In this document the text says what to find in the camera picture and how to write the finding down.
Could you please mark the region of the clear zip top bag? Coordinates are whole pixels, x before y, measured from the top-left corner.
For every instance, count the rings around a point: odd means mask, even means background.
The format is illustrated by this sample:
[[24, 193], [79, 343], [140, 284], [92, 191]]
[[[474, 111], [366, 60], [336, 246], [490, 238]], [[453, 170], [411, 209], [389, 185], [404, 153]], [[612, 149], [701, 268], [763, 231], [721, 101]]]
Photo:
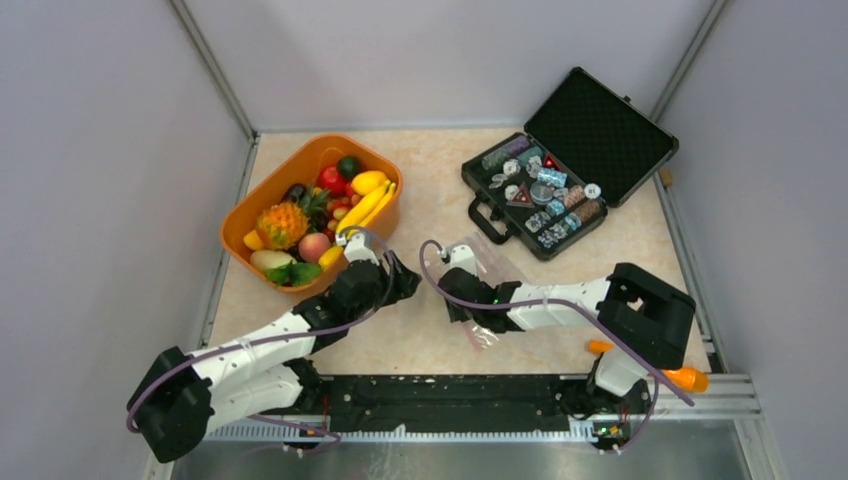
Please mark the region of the clear zip top bag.
[[[483, 234], [474, 232], [459, 240], [451, 247], [458, 244], [467, 244], [473, 249], [477, 259], [479, 279], [490, 286], [508, 281], [526, 280], [525, 275], [508, 257], [500, 253]], [[496, 333], [488, 328], [479, 326], [471, 319], [462, 321], [461, 326], [471, 348], [475, 352], [481, 352], [499, 342]]]

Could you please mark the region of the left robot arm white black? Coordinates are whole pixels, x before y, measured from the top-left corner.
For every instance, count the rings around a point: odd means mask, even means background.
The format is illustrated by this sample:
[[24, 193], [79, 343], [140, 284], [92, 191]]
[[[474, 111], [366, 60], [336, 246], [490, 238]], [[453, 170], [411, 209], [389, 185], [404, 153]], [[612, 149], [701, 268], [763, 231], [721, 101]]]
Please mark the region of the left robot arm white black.
[[307, 356], [343, 339], [376, 311], [412, 297], [421, 282], [393, 252], [351, 262], [323, 292], [265, 327], [215, 348], [161, 352], [127, 403], [127, 426], [161, 463], [214, 430], [274, 408], [308, 413], [320, 380]]

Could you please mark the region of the yellow toy banana bunch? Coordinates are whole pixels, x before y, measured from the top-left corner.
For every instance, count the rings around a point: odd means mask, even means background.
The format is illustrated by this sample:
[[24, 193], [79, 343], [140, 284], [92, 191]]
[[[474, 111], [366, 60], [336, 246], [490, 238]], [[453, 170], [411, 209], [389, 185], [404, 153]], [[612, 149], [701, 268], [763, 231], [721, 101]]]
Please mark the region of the yellow toy banana bunch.
[[336, 226], [334, 245], [325, 251], [318, 260], [323, 270], [329, 267], [341, 256], [343, 246], [356, 233], [373, 219], [388, 203], [397, 189], [395, 182], [386, 180], [381, 186], [368, 193]]

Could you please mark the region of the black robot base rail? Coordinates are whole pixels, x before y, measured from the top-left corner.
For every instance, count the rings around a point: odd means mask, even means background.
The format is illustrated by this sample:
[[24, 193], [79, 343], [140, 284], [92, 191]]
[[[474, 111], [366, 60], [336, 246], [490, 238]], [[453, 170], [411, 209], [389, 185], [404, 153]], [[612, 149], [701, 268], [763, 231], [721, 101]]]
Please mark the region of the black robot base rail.
[[565, 432], [604, 415], [618, 421], [649, 405], [645, 381], [618, 397], [584, 375], [339, 375], [269, 412], [314, 417], [339, 433], [532, 433]]

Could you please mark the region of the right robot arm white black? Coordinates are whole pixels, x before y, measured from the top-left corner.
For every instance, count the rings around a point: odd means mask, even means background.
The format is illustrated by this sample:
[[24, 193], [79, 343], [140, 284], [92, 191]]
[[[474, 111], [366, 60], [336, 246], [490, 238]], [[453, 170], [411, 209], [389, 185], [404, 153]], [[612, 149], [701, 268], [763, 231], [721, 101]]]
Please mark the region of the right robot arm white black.
[[586, 380], [589, 404], [612, 412], [648, 377], [686, 405], [690, 394], [668, 371], [682, 367], [696, 310], [687, 294], [631, 263], [603, 278], [570, 285], [521, 281], [491, 286], [463, 267], [433, 282], [454, 321], [473, 320], [493, 333], [588, 325], [613, 344], [594, 362]]

